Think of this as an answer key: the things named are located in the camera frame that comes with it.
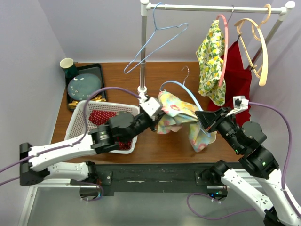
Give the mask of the pastel floral skirt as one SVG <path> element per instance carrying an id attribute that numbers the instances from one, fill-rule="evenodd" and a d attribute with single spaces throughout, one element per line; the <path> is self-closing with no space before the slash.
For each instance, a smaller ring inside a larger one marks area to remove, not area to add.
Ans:
<path id="1" fill-rule="evenodd" d="M 189 126 L 189 141 L 195 152 L 200 152 L 209 145 L 209 138 L 202 130 L 197 116 L 196 105 L 182 101 L 167 91 L 161 91 L 158 100 L 163 105 L 165 115 L 157 124 L 158 134 L 178 132 L 184 125 Z"/>

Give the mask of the red polka dot skirt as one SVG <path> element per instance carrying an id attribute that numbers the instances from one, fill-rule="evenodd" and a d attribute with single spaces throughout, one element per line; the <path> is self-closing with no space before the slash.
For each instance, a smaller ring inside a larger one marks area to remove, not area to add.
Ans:
<path id="1" fill-rule="evenodd" d="M 89 121 L 92 122 L 96 126 L 100 126 L 105 124 L 111 117 L 114 117 L 117 113 L 110 111 L 100 111 L 93 110 L 89 116 Z M 119 142 L 119 149 L 123 151 L 127 151 L 130 149 L 132 141 L 127 143 Z"/>

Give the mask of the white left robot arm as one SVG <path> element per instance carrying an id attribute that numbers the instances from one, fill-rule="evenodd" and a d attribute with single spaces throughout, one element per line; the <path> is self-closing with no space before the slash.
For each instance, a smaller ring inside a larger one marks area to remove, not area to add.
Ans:
<path id="1" fill-rule="evenodd" d="M 97 181 L 93 164 L 68 163 L 68 160 L 119 150 L 121 143 L 129 142 L 148 128 L 154 130 L 163 115 L 163 111 L 155 116 L 146 112 L 136 116 L 119 112 L 104 125 L 69 140 L 44 146 L 23 143 L 19 146 L 19 183 L 32 186 L 46 179 L 69 178 L 92 185 Z"/>

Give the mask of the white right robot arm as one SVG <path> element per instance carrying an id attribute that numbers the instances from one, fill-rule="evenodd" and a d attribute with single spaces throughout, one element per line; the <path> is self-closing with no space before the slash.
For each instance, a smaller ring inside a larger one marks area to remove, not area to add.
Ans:
<path id="1" fill-rule="evenodd" d="M 195 114 L 206 131 L 219 132 L 235 153 L 241 155 L 239 163 L 265 193 L 250 185 L 222 160 L 202 171 L 200 177 L 233 189 L 263 217 L 266 226 L 299 226 L 301 207 L 283 181 L 284 172 L 276 158 L 262 145 L 267 137 L 261 126 L 252 121 L 238 126 L 228 107 L 215 112 L 196 111 Z"/>

